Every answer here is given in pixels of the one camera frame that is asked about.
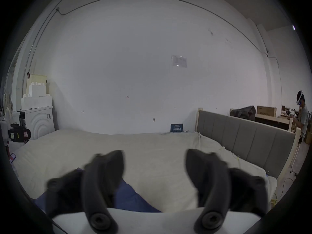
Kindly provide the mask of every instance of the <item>paper sign on wall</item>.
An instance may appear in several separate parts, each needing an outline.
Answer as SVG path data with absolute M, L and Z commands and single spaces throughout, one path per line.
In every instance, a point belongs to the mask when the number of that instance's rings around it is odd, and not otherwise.
M 170 132 L 181 133 L 183 131 L 183 124 L 171 124 Z
M 181 56 L 172 56 L 172 66 L 187 68 L 186 58 Z

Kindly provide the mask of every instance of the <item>gray t-shirt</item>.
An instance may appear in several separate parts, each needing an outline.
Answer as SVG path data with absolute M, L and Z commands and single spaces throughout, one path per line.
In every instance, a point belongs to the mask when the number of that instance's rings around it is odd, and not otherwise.
M 309 113 L 308 113 L 307 105 L 305 105 L 305 107 L 301 109 L 301 118 L 300 118 L 300 123 L 303 124 L 303 128 L 301 129 L 302 139 L 305 138 L 308 121 L 309 121 Z

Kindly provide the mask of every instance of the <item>wooden table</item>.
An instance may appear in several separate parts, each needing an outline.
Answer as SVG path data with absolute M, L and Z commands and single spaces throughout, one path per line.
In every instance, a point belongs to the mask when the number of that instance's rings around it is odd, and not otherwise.
M 292 118 L 285 119 L 285 118 L 276 118 L 276 117 L 272 117 L 268 115 L 256 114 L 255 121 L 266 124 L 266 125 L 270 125 L 273 127 L 282 128 L 287 131 L 291 131 Z

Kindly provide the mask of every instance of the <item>blue sign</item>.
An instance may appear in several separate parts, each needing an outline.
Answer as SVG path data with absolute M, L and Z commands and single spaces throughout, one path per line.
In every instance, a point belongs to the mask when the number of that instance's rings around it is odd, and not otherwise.
M 170 132 L 181 133 L 183 131 L 183 124 L 171 124 Z

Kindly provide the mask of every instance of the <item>floor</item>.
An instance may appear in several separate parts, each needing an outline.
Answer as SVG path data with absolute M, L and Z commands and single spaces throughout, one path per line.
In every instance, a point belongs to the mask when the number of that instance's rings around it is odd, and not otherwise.
M 305 157 L 307 156 L 309 147 L 310 146 L 304 142 L 300 144 L 300 148 L 299 148 L 297 157 L 295 159 L 295 162 L 293 163 L 292 167 L 288 168 L 287 173 L 285 174 L 285 177 L 281 181 L 281 184 L 277 185 L 277 188 L 275 190 L 277 203 L 285 195 L 285 193 L 291 187 L 293 181 L 296 179 L 295 173 L 299 173 L 303 165 L 303 162 L 305 161 Z

